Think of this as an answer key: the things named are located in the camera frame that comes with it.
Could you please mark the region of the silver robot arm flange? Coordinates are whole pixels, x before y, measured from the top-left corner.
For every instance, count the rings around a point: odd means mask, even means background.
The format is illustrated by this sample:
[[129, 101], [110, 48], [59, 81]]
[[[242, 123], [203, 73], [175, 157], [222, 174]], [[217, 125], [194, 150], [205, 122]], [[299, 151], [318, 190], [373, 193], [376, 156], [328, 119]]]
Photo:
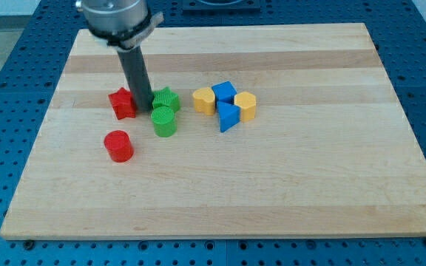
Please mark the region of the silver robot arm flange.
[[75, 7], [96, 38], [121, 52], [139, 47], [164, 20], [146, 0], [77, 0]]

